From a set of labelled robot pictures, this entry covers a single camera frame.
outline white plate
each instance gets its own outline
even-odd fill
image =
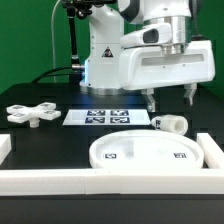
[[[93,168],[202,168],[204,153],[191,139],[152,130],[121,131],[97,139],[90,147]]]

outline white robot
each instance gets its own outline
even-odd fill
[[[154,88],[184,85],[184,97],[192,105],[197,83],[215,75],[211,42],[191,40],[190,21],[200,4],[200,0],[118,0],[119,13],[106,5],[93,6],[91,54],[81,89],[103,95],[141,90],[153,112]],[[119,14],[143,28],[123,35]]]

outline white cylinder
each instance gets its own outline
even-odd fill
[[[162,131],[185,135],[188,130],[188,122],[182,116],[165,115],[155,117],[151,121],[152,126]]]
[[[40,119],[37,117],[30,118],[30,127],[31,128],[37,128],[39,127]]]

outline black table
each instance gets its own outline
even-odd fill
[[[194,106],[183,104],[184,89],[156,90],[159,111],[149,114],[184,116],[187,137],[209,133],[223,148],[224,102],[200,87]],[[62,116],[41,120],[40,127],[7,121],[6,107],[20,104],[57,104]],[[69,84],[19,84],[0,95],[0,134],[10,134],[12,151],[0,166],[8,169],[88,168],[89,146],[97,138],[120,130],[150,129],[149,126],[62,126],[69,109],[145,109],[138,92],[122,96],[81,93]],[[0,198],[1,223],[222,223],[224,195],[67,195]]]

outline paper sheet with markers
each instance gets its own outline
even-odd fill
[[[149,125],[146,110],[69,110],[63,125]]]

